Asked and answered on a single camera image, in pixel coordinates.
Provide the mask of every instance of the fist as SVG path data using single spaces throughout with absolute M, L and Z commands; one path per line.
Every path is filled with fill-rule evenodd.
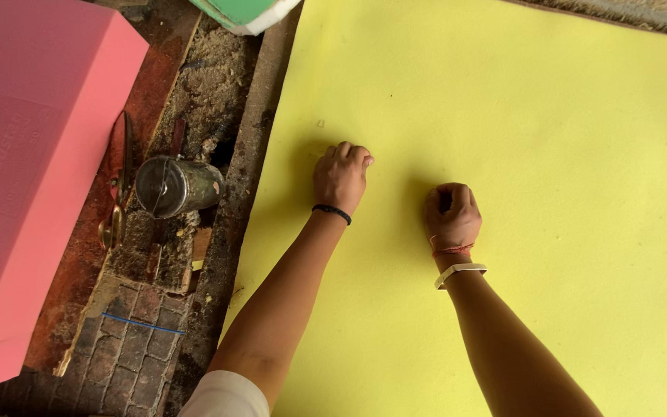
M 424 225 L 433 251 L 475 243 L 481 224 L 475 197 L 465 184 L 442 184 L 426 197 Z
M 329 146 L 313 170 L 316 204 L 332 205 L 351 215 L 365 194 L 367 167 L 375 161 L 364 146 L 341 142 Z

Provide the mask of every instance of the red thread bracelet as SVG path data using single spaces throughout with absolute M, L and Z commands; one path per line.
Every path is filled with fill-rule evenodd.
M 453 246 L 451 248 L 435 251 L 431 254 L 431 256 L 436 258 L 437 256 L 443 254 L 464 254 L 467 257 L 470 257 L 470 249 L 472 249 L 473 246 L 475 246 L 475 243 L 470 243 L 469 245 L 464 245 L 464 246 Z

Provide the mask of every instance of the white sleeve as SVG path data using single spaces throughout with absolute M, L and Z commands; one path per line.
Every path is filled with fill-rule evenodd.
M 202 377 L 178 417 L 269 417 L 269 404 L 253 382 L 213 371 Z

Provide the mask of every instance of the wooden edge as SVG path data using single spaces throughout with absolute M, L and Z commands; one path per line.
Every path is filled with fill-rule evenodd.
M 297 5 L 280 23 L 264 32 L 226 176 L 227 192 L 218 206 L 205 264 L 190 303 L 187 332 L 174 352 L 179 357 L 164 416 L 179 413 L 217 349 L 301 9 L 302 4 Z

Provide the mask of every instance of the tin can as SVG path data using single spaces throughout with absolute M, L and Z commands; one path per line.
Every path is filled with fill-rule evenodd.
M 156 219 L 206 209 L 220 202 L 225 181 L 220 171 L 206 163 L 157 156 L 138 169 L 135 195 Z

